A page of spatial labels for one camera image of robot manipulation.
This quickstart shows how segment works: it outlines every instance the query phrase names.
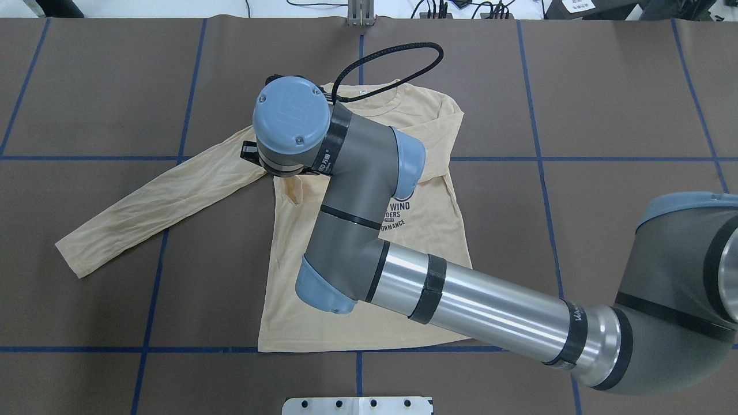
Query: black band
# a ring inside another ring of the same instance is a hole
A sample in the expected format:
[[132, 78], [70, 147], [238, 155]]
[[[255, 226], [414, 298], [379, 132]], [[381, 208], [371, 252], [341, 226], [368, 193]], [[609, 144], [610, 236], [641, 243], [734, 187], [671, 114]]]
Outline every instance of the black band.
[[556, 359], [543, 364], [568, 370], [574, 368], [587, 342], [587, 314], [580, 306], [566, 300], [564, 302], [569, 308], [569, 333]]
[[625, 371], [628, 370], [630, 357], [633, 355], [633, 330], [630, 327], [630, 321], [620, 309], [613, 309], [613, 311], [620, 324], [620, 352], [618, 353], [618, 359], [615, 361], [615, 366], [610, 371], [610, 374], [607, 375], [607, 378], [599, 385], [592, 387], [592, 389], [598, 391], [606, 391], [620, 382]]
[[331, 124], [328, 132], [325, 133], [323, 142], [320, 143], [320, 150], [313, 161], [311, 170], [326, 176], [330, 176], [333, 166], [336, 165], [338, 153], [343, 147], [343, 140], [346, 138], [348, 125], [351, 124], [351, 115], [353, 115], [341, 103], [333, 105], [333, 114], [331, 115]]
[[725, 244], [728, 243], [728, 240], [736, 229], [738, 229], [738, 216], [733, 216], [720, 227], [712, 239], [710, 247], [707, 248], [702, 272], [707, 300], [715, 312], [729, 323], [738, 323], [738, 321], [735, 321], [728, 313], [728, 310], [725, 309], [723, 299], [720, 297], [720, 288], [717, 285], [717, 275], [720, 271], [720, 259], [723, 257]]
[[428, 273], [425, 275], [423, 291], [420, 293], [418, 303], [413, 313], [407, 318], [421, 324], [428, 324], [438, 303], [441, 302], [441, 294], [446, 282], [446, 260], [435, 255], [428, 255]]
[[379, 279], [382, 277], [382, 270], [384, 269], [384, 263], [387, 262], [387, 252], [390, 250], [390, 243], [387, 241], [384, 241], [384, 246], [382, 247], [382, 254], [379, 255], [379, 262], [376, 265], [376, 270], [374, 271], [374, 279], [371, 281], [371, 285], [369, 286], [369, 292], [367, 293], [366, 301], [367, 303], [371, 303], [372, 299], [374, 298], [374, 293], [376, 292], [376, 286], [379, 285]]
[[676, 324], [679, 327], [692, 330], [695, 333], [700, 333], [707, 337], [712, 337], [715, 340], [732, 343], [735, 338], [736, 332], [733, 329], [624, 292], [618, 292], [618, 296], [615, 297], [615, 304], [634, 309], [635, 311], [642, 312], [667, 323]]
[[380, 223], [372, 222], [369, 219], [359, 218], [358, 216], [351, 215], [343, 210], [333, 209], [330, 206], [320, 205], [320, 211], [325, 212], [328, 215], [336, 216], [338, 219], [360, 224], [361, 226], [370, 227], [376, 230], [380, 230], [382, 228], [382, 224]]

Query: white mounting plate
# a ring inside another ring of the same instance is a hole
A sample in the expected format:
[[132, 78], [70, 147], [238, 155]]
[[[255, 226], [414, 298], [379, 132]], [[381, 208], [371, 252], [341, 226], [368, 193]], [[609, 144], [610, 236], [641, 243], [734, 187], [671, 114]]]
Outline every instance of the white mounting plate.
[[291, 398], [282, 405], [282, 415], [433, 415], [433, 398]]

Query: white bracket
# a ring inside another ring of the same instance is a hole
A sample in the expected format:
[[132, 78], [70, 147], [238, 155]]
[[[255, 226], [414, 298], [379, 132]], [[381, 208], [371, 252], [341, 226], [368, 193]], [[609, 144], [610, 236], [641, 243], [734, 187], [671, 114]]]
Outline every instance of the white bracket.
[[433, 415], [431, 397], [291, 398], [282, 415]]
[[348, 0], [348, 25], [373, 26], [374, 0]]

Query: beige t-shirt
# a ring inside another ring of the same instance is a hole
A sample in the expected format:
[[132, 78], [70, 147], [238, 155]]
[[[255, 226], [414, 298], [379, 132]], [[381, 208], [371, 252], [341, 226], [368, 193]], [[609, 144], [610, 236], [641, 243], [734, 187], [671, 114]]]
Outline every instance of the beige t-shirt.
[[[351, 97], [377, 87], [342, 87], [341, 95]], [[404, 84], [345, 105], [355, 114], [396, 127], [426, 147], [426, 164], [415, 193], [404, 202], [390, 201], [379, 237], [470, 267], [448, 169], [463, 117], [456, 102], [439, 92]], [[314, 309], [297, 297], [294, 284], [301, 257], [328, 181], [325, 176], [275, 177], [275, 228], [259, 351], [394, 349], [467, 338], [361, 301], [351, 313], [337, 315]]]
[[[379, 87], [342, 86], [339, 93], [351, 96]], [[426, 165], [418, 189], [404, 204], [390, 203], [380, 236], [470, 266], [461, 213], [448, 174], [449, 155], [463, 116], [456, 102], [430, 89], [404, 84], [347, 107], [395, 126], [426, 146]], [[159, 175], [79, 226], [56, 247], [82, 278], [124, 250], [254, 182], [266, 172], [240, 158], [244, 140], [255, 141], [251, 126]], [[294, 293], [299, 259], [327, 182], [324, 176], [275, 178], [275, 234], [260, 350], [389, 349], [465, 338], [362, 302], [339, 323], [342, 316], [312, 309], [299, 300]]]

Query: white label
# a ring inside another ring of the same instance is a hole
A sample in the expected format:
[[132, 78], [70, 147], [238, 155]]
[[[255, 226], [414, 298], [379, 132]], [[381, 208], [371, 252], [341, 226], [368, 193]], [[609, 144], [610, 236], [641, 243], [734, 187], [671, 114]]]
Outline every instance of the white label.
[[569, 13], [579, 13], [595, 8], [592, 0], [561, 0], [561, 2], [566, 7], [566, 10], [569, 10]]

